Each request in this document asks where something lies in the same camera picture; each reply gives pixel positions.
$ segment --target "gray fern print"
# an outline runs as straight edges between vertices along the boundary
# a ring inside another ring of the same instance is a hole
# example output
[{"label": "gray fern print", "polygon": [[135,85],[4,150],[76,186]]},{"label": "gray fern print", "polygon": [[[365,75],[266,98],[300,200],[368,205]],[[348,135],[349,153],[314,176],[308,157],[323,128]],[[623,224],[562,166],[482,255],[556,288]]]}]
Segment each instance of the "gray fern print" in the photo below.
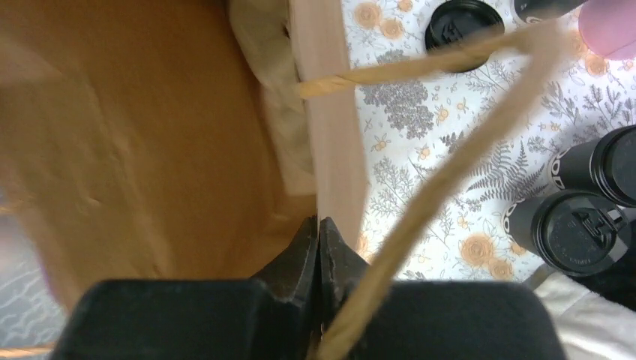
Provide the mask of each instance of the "gray fern print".
[{"label": "gray fern print", "polygon": [[545,141],[545,138],[535,135],[528,138],[528,150],[542,155],[556,155],[561,151],[561,146],[554,139]]},{"label": "gray fern print", "polygon": [[581,127],[577,127],[577,130],[582,130],[580,132],[572,134],[572,145],[578,145],[582,143],[587,143],[590,140],[598,139],[601,137],[601,133],[599,132],[599,127],[596,125],[587,125],[581,129]]},{"label": "gray fern print", "polygon": [[563,94],[563,89],[558,82],[549,82],[546,93],[541,97],[541,105],[550,112],[550,115],[557,119],[565,116],[572,125],[581,122],[581,113],[574,99]]},{"label": "gray fern print", "polygon": [[522,197],[535,197],[548,186],[547,183],[538,184],[545,165],[541,165],[535,172],[528,172],[528,165],[523,141],[520,141],[519,154],[516,156],[507,142],[500,142],[495,146],[490,159],[471,172],[471,176],[478,176],[480,179],[473,182],[466,191],[484,191],[479,197],[480,201],[515,201]]},{"label": "gray fern print", "polygon": [[435,221],[437,227],[435,229],[432,226],[427,228],[425,235],[426,240],[439,240],[442,244],[444,244],[444,246],[446,246],[446,248],[450,249],[450,247],[446,244],[446,239],[454,235],[452,231],[455,229],[455,226],[453,225],[453,213],[451,211],[451,207],[444,205],[439,211],[439,214],[435,216]]},{"label": "gray fern print", "polygon": [[459,134],[453,132],[449,135],[445,135],[439,138],[442,141],[442,144],[448,148],[448,153],[452,154],[455,150],[459,149],[459,145],[462,140],[464,140],[464,132],[461,131]]},{"label": "gray fern print", "polygon": [[422,274],[421,271],[413,270],[406,270],[402,273],[402,276],[400,276],[400,278],[404,280],[426,280],[426,277],[424,276],[424,274]]},{"label": "gray fern print", "polygon": [[506,70],[501,61],[490,60],[487,66],[466,73],[468,89],[482,95],[507,91],[519,75],[520,70]]},{"label": "gray fern print", "polygon": [[382,189],[371,197],[370,210],[376,215],[401,216],[416,189],[416,178],[407,167],[398,167],[387,157],[373,165],[373,177]]},{"label": "gray fern print", "polygon": [[482,202],[479,199],[470,199],[468,197],[455,195],[452,197],[452,200],[462,212],[480,212],[482,210]]},{"label": "gray fern print", "polygon": [[[388,64],[408,59],[403,50],[391,50],[377,57],[378,64]],[[422,82],[388,82],[362,86],[364,103],[384,106],[384,113],[391,128],[406,131],[407,139],[421,139],[433,129],[433,113],[422,103],[428,99],[428,90]]]},{"label": "gray fern print", "polygon": [[620,100],[618,91],[610,90],[609,86],[603,91],[595,85],[589,87],[589,94],[583,97],[585,110],[598,113],[596,124],[605,131],[634,124],[634,101],[628,97]]}]

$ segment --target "tumbler lid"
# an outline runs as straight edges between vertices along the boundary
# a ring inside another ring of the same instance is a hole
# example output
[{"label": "tumbler lid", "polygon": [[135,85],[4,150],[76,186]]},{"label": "tumbler lid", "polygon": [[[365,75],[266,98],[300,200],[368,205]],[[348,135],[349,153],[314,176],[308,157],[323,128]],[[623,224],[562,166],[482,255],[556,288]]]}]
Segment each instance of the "tumbler lid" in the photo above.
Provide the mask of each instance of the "tumbler lid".
[{"label": "tumbler lid", "polygon": [[[503,34],[503,20],[490,5],[478,0],[450,0],[437,7],[431,15],[424,31],[424,45],[427,51],[431,51],[493,26],[497,26],[498,32]],[[488,56],[485,56],[476,67],[458,72],[474,70],[487,60]]]},{"label": "tumbler lid", "polygon": [[594,194],[567,196],[544,219],[544,255],[571,275],[594,275],[608,269],[632,242],[632,228],[623,212]]},{"label": "tumbler lid", "polygon": [[607,151],[605,177],[612,188],[636,202],[636,127],[625,130]]}]

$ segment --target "black cup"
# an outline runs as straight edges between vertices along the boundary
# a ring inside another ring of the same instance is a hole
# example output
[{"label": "black cup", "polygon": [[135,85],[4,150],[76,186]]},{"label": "black cup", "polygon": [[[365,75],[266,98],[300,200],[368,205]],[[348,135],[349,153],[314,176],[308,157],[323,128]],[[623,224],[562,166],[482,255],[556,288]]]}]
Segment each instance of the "black cup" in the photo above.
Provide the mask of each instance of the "black cup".
[{"label": "black cup", "polygon": [[502,222],[519,246],[573,277],[609,269],[632,243],[623,210],[585,191],[520,200],[508,208]]},{"label": "black cup", "polygon": [[636,207],[636,125],[560,152],[550,160],[549,169],[559,189],[590,191]]},{"label": "black cup", "polygon": [[525,23],[561,17],[587,0],[512,0],[512,12]]},{"label": "black cup", "polygon": [[[458,43],[485,29],[503,34],[505,29],[499,13],[479,0],[449,0],[442,3],[430,15],[424,30],[424,47],[427,52]],[[476,58],[469,67],[449,68],[447,71],[463,73],[475,70],[486,63],[490,54]]]}]

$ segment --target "black object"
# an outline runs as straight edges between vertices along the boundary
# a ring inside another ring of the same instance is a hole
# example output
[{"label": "black object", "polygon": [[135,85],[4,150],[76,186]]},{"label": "black object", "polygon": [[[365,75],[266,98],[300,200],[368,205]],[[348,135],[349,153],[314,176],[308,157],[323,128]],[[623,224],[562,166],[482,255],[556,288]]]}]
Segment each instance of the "black object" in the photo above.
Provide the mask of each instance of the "black object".
[{"label": "black object", "polygon": [[[636,208],[624,208],[631,233],[636,234]],[[636,246],[632,246],[619,262],[607,271],[586,277],[570,277],[587,289],[611,302],[636,311]]]},{"label": "black object", "polygon": [[626,207],[636,207],[636,125],[562,151],[550,161],[559,189],[591,191]]},{"label": "black object", "polygon": [[587,0],[512,0],[512,11],[525,23],[561,17]]},{"label": "black object", "polygon": [[505,212],[503,227],[522,248],[575,277],[609,269],[626,254],[633,236],[623,210],[576,190],[516,202]]},{"label": "black object", "polygon": [[[247,280],[111,280],[71,314],[52,360],[304,360],[366,262],[307,219]],[[513,283],[397,282],[348,359],[565,360],[545,309]]]},{"label": "black object", "polygon": [[[430,52],[488,28],[495,28],[499,34],[504,32],[501,16],[490,5],[478,0],[450,0],[441,4],[431,15],[424,31],[424,45]],[[488,56],[475,67],[454,72],[475,70],[487,60]]]}]

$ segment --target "tablecloth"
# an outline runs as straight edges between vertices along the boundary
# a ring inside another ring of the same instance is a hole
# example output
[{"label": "tablecloth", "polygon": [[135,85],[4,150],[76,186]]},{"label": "tablecloth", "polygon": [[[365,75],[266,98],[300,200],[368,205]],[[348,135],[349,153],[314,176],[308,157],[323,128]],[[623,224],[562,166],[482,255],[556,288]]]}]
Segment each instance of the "tablecloth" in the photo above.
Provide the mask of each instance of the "tablecloth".
[{"label": "tablecloth", "polygon": [[[441,0],[343,0],[353,67],[425,54],[423,32]],[[489,0],[507,32],[524,24],[510,1]],[[523,281],[542,264],[510,241],[501,213],[515,200],[555,191],[546,163],[567,147],[634,124],[633,60],[591,53],[578,34],[578,11],[564,16],[577,58],[545,84],[526,127],[497,143],[424,231],[404,269],[406,279]],[[370,193],[360,254],[372,260],[419,185],[470,134],[523,72],[521,56],[497,54],[468,73],[365,86],[356,90]]]},{"label": "tablecloth", "polygon": [[[58,338],[64,311],[49,294],[34,245],[5,214],[0,193],[0,347],[31,347]],[[44,355],[25,360],[45,359]]]}]

